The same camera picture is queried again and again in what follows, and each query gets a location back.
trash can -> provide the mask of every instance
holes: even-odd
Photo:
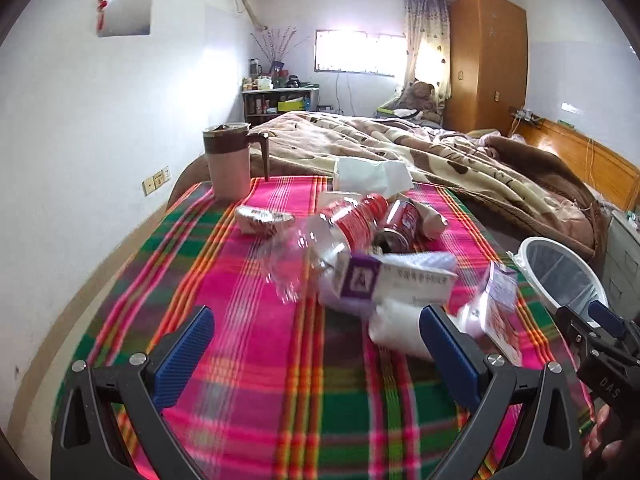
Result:
[[[510,254],[546,309],[554,314],[568,306],[592,328],[599,328],[589,317],[589,304],[599,300],[609,308],[600,280],[580,256],[549,238],[527,238],[518,254]]]

drawer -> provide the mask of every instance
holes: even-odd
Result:
[[[618,264],[636,294],[640,292],[640,246],[614,218],[609,228],[607,254]]]
[[[602,286],[607,293],[609,306],[620,317],[633,319],[640,314],[640,300],[636,292],[625,273],[609,255],[604,268]]]

brown mug lid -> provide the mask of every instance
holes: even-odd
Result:
[[[220,126],[212,126],[203,131],[202,135],[207,138],[221,137],[228,135],[245,136],[249,132],[251,125],[249,123],[227,123]]]

baseboard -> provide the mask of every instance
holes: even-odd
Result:
[[[27,414],[29,413],[33,399],[38,393],[42,379],[49,369],[53,358],[58,353],[58,350],[60,350],[69,331],[76,322],[78,322],[82,313],[105,287],[108,281],[151,236],[155,228],[158,227],[162,221],[165,211],[166,206],[163,205],[140,224],[135,231],[129,234],[113,253],[105,258],[80,290],[76,292],[75,296],[62,311],[62,314],[58,316],[51,330],[49,330],[49,333],[42,341],[40,348],[38,348],[36,355],[20,382],[18,393],[15,396],[14,406],[11,410],[6,437],[15,449],[18,449],[20,445]]]

brown blanket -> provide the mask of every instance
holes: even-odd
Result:
[[[407,121],[290,112],[254,128],[270,136],[273,175],[333,173],[339,156],[402,160],[416,182],[449,187],[531,236],[565,244],[590,263],[604,254],[597,202],[555,155],[502,137],[482,142]],[[262,175],[253,150],[252,174]]]

